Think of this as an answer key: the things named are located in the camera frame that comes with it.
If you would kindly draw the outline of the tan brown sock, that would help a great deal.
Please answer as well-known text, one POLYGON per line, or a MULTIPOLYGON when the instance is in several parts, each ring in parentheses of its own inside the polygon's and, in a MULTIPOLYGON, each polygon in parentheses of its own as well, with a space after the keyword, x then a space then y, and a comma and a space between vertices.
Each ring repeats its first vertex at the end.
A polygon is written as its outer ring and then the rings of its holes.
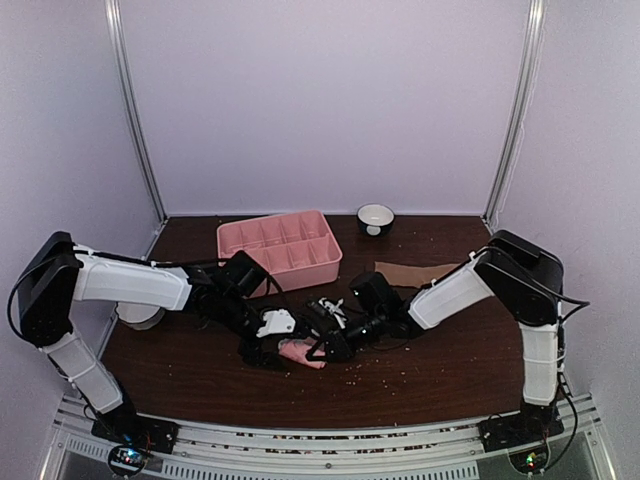
POLYGON ((402 288, 421 288, 447 275, 456 267, 456 264, 416 267, 387 262, 374 263, 374 271, 382 274, 389 285, 402 288))

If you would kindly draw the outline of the pink patterned sock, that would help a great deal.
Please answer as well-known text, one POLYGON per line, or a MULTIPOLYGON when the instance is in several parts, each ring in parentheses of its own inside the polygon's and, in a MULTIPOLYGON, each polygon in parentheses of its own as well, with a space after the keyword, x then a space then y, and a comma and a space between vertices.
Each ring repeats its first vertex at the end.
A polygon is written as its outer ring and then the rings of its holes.
POLYGON ((278 353, 281 357, 315 370, 321 370, 326 366, 321 355, 320 360, 308 360, 306 355, 310 352, 312 344, 307 340, 283 339, 278 343, 278 353))

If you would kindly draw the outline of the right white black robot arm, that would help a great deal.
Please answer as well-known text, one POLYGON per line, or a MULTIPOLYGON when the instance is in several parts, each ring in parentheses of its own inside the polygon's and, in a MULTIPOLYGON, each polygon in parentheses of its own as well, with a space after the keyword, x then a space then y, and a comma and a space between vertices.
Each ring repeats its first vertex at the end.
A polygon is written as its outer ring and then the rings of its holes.
POLYGON ((512 315, 522 338, 524 386, 512 430, 519 440, 535 440, 551 424, 565 355, 565 303, 576 311, 586 300, 564 293, 564 266, 554 254, 507 230, 450 272, 403 299, 380 272, 364 272, 349 288, 362 313, 343 327, 321 333, 305 357, 343 362, 357 348, 388 334, 410 339, 437 327, 487 298, 512 315))

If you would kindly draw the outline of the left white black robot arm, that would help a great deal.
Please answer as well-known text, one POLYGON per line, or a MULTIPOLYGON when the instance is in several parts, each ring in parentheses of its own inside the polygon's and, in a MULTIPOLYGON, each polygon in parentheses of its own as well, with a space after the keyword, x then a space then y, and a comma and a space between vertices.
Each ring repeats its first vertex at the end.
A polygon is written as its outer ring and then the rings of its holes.
POLYGON ((137 442, 143 421, 124 387, 77 333, 73 304, 107 301, 130 326, 148 326, 168 311, 218 322, 235 333, 245 363, 276 368, 264 338, 291 334, 297 326, 286 308, 258 312, 249 302, 261 286, 276 283, 246 252, 202 262, 157 262, 96 251, 53 233, 13 285, 6 303, 9 327, 43 352, 80 392, 96 420, 123 444, 137 442))

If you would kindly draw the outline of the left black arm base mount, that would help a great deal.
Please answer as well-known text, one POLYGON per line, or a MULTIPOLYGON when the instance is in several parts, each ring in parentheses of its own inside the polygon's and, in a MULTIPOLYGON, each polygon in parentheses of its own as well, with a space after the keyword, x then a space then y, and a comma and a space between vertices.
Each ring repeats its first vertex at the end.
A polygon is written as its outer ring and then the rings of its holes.
POLYGON ((157 453, 171 454, 178 432, 175 422, 137 414, 111 423, 105 415, 98 415, 91 429, 94 437, 114 443, 106 462, 109 469, 122 478, 141 473, 157 453))

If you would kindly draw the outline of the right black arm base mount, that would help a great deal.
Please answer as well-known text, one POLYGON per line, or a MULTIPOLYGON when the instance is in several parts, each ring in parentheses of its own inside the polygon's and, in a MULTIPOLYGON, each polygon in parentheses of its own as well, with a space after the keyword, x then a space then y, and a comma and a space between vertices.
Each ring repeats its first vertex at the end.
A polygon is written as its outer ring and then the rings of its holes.
POLYGON ((549 440, 564 432, 561 420, 543 424, 539 419, 526 420, 519 413, 492 415, 477 427, 486 453, 504 450, 511 467, 527 476, 547 469, 551 463, 549 440))

